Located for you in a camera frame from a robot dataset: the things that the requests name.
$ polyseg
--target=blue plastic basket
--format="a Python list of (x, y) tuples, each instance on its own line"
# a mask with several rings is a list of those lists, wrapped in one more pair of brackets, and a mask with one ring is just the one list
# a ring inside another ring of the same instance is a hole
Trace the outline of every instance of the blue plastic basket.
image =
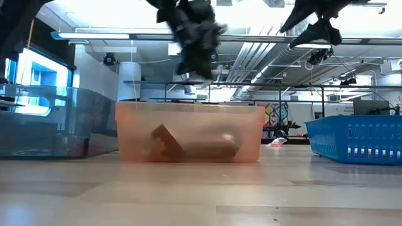
[(313, 153), (341, 163), (402, 165), (402, 116), (330, 116), (306, 125)]

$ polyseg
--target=white cylinder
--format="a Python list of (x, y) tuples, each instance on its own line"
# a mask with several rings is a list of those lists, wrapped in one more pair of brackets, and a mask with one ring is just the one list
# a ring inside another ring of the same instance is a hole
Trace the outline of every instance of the white cylinder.
[(141, 65), (134, 62), (121, 62), (119, 65), (119, 88), (117, 100), (139, 99), (141, 84), (125, 84), (124, 81), (141, 81)]

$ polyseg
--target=wooden floor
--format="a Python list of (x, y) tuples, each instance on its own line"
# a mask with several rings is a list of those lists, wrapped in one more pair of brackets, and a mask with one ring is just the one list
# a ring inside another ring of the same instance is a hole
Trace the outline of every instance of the wooden floor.
[(258, 164), (0, 161), (0, 225), (401, 225), (402, 168), (261, 148)]

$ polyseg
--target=ceiling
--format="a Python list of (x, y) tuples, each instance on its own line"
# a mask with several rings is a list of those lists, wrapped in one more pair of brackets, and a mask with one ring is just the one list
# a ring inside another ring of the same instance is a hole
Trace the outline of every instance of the ceiling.
[[(169, 33), (166, 25), (155, 23), (155, 12), (144, 0), (54, 0), (44, 6), (37, 15), (52, 28), (62, 32), (116, 32), (122, 30), (141, 30), (142, 33)], [(340, 17), (333, 20), (334, 27), (342, 32), (343, 37), (402, 37), (402, 27), (393, 18), (398, 15), (402, 3), (400, 0), (387, 2), (386, 12), (379, 15), (378, 9), (345, 8)], [(269, 8), (262, 0), (244, 0), (231, 7), (216, 7), (217, 21), (228, 24), (228, 35), (246, 35), (254, 27), (283, 22), (291, 6), (285, 9)], [(146, 80), (170, 81), (179, 61), (177, 56), (168, 56), (168, 41), (91, 41), (85, 46), (87, 53), (97, 60), (106, 54), (104, 47), (121, 48), (116, 53), (119, 61), (134, 61), (142, 64), (142, 76)], [(233, 65), (244, 43), (222, 43), (218, 49), (221, 64)], [(283, 83), (324, 83), (334, 76), (354, 68), (363, 68), (362, 72), (375, 70), (380, 58), (401, 57), (402, 46), (335, 46), (338, 58), (329, 58), (325, 63), (336, 67), (317, 66), (312, 70), (305, 68), (305, 61), (310, 54), (295, 62), (294, 67), (283, 68), (286, 77)], [(347, 68), (340, 66), (342, 61)], [(264, 67), (258, 64), (254, 71)], [(250, 81), (256, 72), (250, 73), (244, 82)]]

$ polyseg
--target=orange plastic bin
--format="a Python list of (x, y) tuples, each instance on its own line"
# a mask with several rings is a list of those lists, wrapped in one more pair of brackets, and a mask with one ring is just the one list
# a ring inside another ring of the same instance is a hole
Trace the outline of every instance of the orange plastic bin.
[(122, 161), (253, 163), (264, 108), (155, 102), (116, 103)]

